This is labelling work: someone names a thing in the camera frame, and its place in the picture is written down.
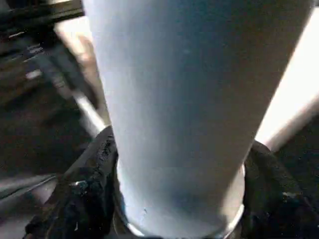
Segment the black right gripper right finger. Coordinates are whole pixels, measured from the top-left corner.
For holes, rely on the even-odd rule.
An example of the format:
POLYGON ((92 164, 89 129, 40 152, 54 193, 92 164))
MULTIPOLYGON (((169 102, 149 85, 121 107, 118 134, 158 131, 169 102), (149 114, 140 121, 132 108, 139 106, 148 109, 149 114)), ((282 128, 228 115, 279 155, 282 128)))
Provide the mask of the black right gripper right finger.
POLYGON ((244 164, 244 239, 317 239, 319 213, 280 160, 255 141, 244 164))

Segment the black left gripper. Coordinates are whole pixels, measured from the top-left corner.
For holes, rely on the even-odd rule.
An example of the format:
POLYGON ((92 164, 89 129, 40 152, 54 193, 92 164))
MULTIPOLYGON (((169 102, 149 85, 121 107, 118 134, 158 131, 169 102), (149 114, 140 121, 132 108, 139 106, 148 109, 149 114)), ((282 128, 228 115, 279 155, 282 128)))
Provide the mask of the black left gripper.
MULTIPOLYGON (((83 15, 81 1, 1 1, 0 31, 28 31, 83 15)), ((62 96, 75 100, 83 97, 83 73, 75 56, 62 41, 51 45, 18 41, 16 45, 62 96)))

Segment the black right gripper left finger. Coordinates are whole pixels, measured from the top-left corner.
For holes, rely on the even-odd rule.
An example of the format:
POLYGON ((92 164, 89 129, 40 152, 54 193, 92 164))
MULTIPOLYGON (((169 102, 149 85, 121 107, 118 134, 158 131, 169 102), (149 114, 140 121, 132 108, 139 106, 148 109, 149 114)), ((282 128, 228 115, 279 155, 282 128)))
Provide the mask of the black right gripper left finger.
POLYGON ((118 151, 111 126, 102 130, 59 177, 41 213, 25 227, 26 239, 102 239, 114 213, 118 151))

